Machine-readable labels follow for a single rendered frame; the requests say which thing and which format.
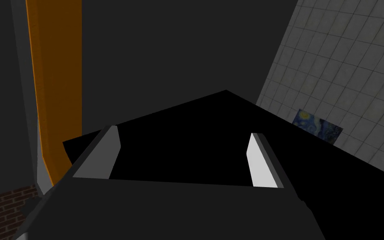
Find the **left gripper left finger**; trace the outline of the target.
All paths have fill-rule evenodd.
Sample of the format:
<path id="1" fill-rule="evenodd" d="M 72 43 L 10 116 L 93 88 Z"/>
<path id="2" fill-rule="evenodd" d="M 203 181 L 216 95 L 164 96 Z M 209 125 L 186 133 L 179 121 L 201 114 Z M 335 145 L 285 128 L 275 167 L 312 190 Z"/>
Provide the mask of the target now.
<path id="1" fill-rule="evenodd" d="M 118 127 L 112 125 L 102 131 L 97 143 L 75 171 L 75 178 L 108 179 L 121 149 Z"/>

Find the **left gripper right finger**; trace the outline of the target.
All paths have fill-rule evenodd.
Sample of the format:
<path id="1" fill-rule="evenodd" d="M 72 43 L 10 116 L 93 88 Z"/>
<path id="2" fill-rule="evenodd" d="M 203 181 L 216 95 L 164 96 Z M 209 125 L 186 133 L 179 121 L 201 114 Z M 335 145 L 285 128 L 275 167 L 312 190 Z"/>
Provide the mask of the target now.
<path id="1" fill-rule="evenodd" d="M 246 156 L 253 187 L 284 187 L 257 133 L 250 135 Z"/>

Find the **black flat-topped furniture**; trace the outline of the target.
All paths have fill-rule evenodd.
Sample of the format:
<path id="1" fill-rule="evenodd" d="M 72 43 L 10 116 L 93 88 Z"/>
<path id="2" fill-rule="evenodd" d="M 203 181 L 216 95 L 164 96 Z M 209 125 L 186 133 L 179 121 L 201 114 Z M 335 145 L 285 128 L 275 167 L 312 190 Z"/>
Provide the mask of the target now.
<path id="1" fill-rule="evenodd" d="M 64 184 L 58 240 L 384 240 L 384 172 L 228 91 L 119 124 L 108 179 Z M 257 133 L 283 188 L 253 187 Z"/>

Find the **blue swirl painting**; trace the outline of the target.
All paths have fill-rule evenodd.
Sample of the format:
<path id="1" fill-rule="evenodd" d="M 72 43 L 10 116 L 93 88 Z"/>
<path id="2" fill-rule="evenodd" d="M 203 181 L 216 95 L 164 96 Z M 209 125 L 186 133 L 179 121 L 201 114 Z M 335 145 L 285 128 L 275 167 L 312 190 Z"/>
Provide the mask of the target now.
<path id="1" fill-rule="evenodd" d="M 343 131 L 343 128 L 302 109 L 299 109 L 292 124 L 332 145 Z"/>

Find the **orange door leaf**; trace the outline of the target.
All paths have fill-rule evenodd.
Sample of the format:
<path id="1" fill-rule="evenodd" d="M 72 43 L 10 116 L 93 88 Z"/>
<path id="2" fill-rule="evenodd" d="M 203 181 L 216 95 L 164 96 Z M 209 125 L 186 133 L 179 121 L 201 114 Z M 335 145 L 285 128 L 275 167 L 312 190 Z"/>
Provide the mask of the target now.
<path id="1" fill-rule="evenodd" d="M 82 134 L 82 0 L 25 0 L 41 151 L 52 185 L 71 167 L 63 142 Z"/>

